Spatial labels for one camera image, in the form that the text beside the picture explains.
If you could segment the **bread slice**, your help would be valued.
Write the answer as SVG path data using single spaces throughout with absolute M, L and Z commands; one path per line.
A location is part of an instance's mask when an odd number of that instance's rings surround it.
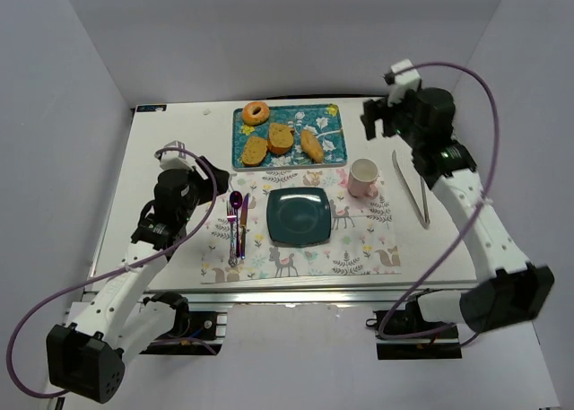
M 268 151 L 276 155 L 289 152 L 294 145 L 294 133 L 295 130 L 290 126 L 271 123 L 267 136 Z
M 241 154 L 241 162 L 246 167 L 259 166 L 268 152 L 267 140 L 260 136 L 250 136 Z

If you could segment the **metal tongs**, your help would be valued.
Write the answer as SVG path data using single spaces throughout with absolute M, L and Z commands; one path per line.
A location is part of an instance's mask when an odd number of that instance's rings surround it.
M 421 202 L 418 203 L 417 197 L 415 196 L 413 190 L 411 189 L 409 182 L 405 178 L 404 173 L 400 167 L 396 150 L 392 152 L 391 160 L 395 174 L 398 178 L 398 181 L 403 191 L 405 192 L 405 195 L 407 197 L 407 200 L 409 201 L 410 206 L 413 209 L 414 215 L 416 216 L 421 227 L 424 230 L 428 230 L 431 225 L 431 218 L 430 218 L 430 209 L 427 197 L 427 187 L 424 179 L 422 177 L 419 177 L 419 191 L 420 191 Z

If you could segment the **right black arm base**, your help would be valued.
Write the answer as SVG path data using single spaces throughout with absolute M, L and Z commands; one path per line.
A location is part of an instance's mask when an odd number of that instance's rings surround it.
M 456 326 L 436 333 L 444 327 L 443 316 L 462 318 L 458 303 L 460 291 L 427 289 L 409 296 L 405 305 L 397 309 L 386 323 L 384 332 L 394 338 L 386 340 L 378 332 L 387 315 L 376 310 L 365 321 L 365 327 L 374 332 L 377 357 L 381 361 L 457 360 L 462 357 Z

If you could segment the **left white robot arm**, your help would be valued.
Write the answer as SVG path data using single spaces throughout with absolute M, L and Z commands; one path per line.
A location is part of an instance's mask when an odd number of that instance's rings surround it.
M 195 209 L 213 207 L 229 188 L 229 173 L 205 157 L 190 165 L 181 156 L 161 156 L 160 164 L 153 198 L 140 212 L 118 274 L 67 326 L 54 326 L 47 336 L 51 384 L 100 404 L 113 398 L 127 365 L 153 341 L 187 336 L 187 299 L 144 293 L 187 237 Z

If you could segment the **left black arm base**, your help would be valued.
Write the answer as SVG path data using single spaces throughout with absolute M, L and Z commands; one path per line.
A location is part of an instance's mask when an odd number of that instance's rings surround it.
M 171 330 L 158 336 L 141 354 L 215 356 L 222 348 L 226 317 L 214 310 L 190 309 L 188 299 L 175 292 L 159 292 L 144 297 L 142 306 L 150 302 L 168 305 L 175 312 Z

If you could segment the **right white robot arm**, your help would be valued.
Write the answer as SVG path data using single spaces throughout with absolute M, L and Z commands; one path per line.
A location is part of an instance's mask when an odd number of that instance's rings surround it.
M 548 266 L 536 266 L 515 244 L 487 200 L 476 163 L 453 136 L 456 106 L 440 88 L 410 90 L 397 104 L 387 97 L 366 100 L 361 122 L 368 139 L 378 121 L 383 135 L 400 136 L 412 149 L 413 166 L 448 211 L 465 244 L 479 283 L 466 292 L 409 289 L 401 297 L 404 316 L 397 329 L 378 325 L 383 339 L 436 336 L 458 324 L 476 334 L 536 319 L 554 284 Z

